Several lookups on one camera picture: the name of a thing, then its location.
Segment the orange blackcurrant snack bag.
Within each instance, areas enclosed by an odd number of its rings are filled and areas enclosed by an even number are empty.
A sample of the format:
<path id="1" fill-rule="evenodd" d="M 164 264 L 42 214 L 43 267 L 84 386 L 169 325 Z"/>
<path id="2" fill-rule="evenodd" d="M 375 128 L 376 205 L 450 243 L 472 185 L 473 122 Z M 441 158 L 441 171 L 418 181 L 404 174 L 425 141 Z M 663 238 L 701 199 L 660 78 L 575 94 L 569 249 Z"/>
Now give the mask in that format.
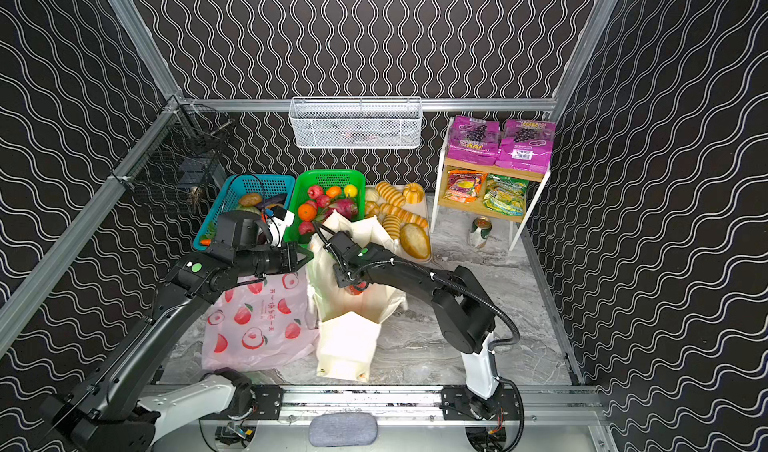
<path id="1" fill-rule="evenodd" d="M 442 197 L 459 203 L 474 202 L 480 198 L 486 177 L 485 172 L 468 169 L 450 170 Z"/>

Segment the floral canvas tote bag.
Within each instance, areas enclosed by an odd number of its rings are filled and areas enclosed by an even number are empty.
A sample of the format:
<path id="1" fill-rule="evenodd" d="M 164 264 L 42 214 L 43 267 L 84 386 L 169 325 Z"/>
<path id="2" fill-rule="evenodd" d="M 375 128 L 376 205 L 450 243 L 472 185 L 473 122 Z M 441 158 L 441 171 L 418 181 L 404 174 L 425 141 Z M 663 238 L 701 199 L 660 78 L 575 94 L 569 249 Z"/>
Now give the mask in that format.
<path id="1" fill-rule="evenodd" d="M 319 330 L 316 375 L 365 383 L 370 380 L 382 323 L 399 307 L 406 309 L 407 299 L 403 291 L 387 285 L 369 284 L 357 295 L 338 286 L 333 271 L 336 261 L 324 249 L 322 239 L 344 231 L 360 246 L 373 243 L 398 252 L 400 244 L 375 218 L 352 222 L 333 212 L 324 225 L 329 230 L 320 230 L 310 239 L 309 250 L 314 257 L 306 266 L 307 294 Z"/>

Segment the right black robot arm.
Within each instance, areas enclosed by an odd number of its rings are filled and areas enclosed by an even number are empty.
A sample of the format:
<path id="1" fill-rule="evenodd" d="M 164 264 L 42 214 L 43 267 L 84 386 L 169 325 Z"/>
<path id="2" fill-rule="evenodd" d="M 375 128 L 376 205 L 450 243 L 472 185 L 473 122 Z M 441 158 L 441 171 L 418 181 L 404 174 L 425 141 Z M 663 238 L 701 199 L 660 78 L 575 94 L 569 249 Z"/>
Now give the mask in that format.
<path id="1" fill-rule="evenodd" d="M 321 241 L 338 286 L 386 285 L 429 304 L 442 336 L 462 354 L 467 389 L 479 399 L 494 396 L 502 384 L 495 349 L 517 344 L 520 331 L 470 269 L 430 268 L 379 244 L 359 245 L 346 231 Z"/>

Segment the red cola can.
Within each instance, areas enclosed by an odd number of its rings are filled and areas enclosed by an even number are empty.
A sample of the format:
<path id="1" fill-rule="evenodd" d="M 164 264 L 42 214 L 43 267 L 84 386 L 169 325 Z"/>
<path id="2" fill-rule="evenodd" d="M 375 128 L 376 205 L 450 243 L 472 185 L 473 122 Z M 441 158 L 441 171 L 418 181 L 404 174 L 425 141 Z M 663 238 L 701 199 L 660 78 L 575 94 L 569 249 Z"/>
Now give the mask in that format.
<path id="1" fill-rule="evenodd" d="M 368 284 L 363 281 L 358 284 L 352 284 L 346 287 L 347 292 L 350 295 L 357 296 L 362 294 L 368 287 Z"/>

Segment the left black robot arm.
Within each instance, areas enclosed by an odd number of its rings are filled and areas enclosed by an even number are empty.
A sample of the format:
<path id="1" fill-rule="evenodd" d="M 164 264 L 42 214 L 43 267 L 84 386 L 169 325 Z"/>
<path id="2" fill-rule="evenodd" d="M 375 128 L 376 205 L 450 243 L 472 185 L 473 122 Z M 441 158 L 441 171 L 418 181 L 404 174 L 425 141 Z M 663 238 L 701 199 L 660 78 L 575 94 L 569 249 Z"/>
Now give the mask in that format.
<path id="1" fill-rule="evenodd" d="M 266 223 L 247 211 L 227 212 L 203 251 L 182 257 L 158 286 L 149 315 L 83 382 L 45 398 L 40 410 L 50 432 L 81 451 L 146 451 L 164 418 L 140 395 L 181 335 L 226 291 L 293 273 L 312 252 L 295 242 L 273 244 Z"/>

